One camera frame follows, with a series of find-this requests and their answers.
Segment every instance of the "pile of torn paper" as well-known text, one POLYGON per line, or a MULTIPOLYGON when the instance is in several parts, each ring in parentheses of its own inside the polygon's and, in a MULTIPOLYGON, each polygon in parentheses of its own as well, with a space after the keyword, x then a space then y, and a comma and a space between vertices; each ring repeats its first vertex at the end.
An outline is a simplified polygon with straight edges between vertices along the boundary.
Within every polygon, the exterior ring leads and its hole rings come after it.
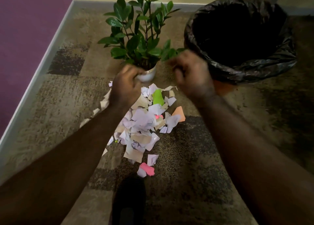
MULTIPOLYGON (((169 86, 165 89, 158 88, 155 84, 151 84, 148 88, 141 88, 141 96, 132 105, 130 110, 125 114, 117 126, 114 135, 110 138, 107 145, 113 141, 126 145, 124 157, 128 158, 131 163, 141 163, 138 175, 145 177, 146 175, 152 176, 155 174, 152 167, 158 158, 158 155, 148 155, 148 161, 142 163, 144 152, 151 151, 155 143, 160 139, 156 132, 170 133, 178 122, 185 121, 185 116, 182 107, 177 107, 173 114, 166 112, 169 106, 175 101, 175 93, 169 86), (163 98, 162 92, 168 91, 169 96, 163 98)), ((108 107, 110 91, 105 95, 103 101, 100 102, 101 110, 108 107)), ((93 111, 95 116, 100 109, 97 108, 93 111)), ((80 127, 87 123, 90 119, 85 119, 80 127)))

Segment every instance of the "person's left arm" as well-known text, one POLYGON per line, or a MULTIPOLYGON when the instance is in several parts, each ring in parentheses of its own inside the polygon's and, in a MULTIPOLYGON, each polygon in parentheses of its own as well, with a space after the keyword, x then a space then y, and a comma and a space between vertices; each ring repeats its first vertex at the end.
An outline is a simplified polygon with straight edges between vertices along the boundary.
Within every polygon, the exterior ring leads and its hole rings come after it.
POLYGON ((143 71, 126 65, 109 106, 0 187, 0 224, 60 224, 98 165, 119 122, 141 93, 143 71))

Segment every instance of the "black trash bag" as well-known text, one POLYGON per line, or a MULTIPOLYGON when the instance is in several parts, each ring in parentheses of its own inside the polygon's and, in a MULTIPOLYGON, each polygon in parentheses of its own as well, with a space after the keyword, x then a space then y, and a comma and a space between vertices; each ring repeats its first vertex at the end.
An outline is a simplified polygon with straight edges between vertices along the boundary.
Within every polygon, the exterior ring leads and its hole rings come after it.
POLYGON ((217 0, 187 22, 185 47, 208 62, 212 77, 229 84, 277 76, 296 64, 287 14, 264 0, 217 0))

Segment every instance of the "shoe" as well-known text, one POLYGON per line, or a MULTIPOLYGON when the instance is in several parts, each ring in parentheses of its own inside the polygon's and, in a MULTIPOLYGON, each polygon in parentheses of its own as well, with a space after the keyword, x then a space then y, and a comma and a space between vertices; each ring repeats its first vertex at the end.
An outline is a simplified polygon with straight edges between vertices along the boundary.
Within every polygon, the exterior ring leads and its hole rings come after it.
POLYGON ((143 178, 137 174, 125 178, 119 185, 112 205, 112 225, 142 224, 146 202, 143 178))

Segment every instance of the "forearm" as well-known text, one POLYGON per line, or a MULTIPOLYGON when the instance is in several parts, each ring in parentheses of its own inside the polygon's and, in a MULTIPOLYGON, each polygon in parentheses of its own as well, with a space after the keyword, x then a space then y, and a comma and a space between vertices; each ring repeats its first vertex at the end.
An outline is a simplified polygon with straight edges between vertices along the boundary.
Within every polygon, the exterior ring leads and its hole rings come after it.
POLYGON ((199 107, 238 192, 260 224, 312 224, 314 179, 222 98, 199 107))
POLYGON ((0 223, 61 223, 92 176, 127 108, 109 105, 0 187, 0 223))

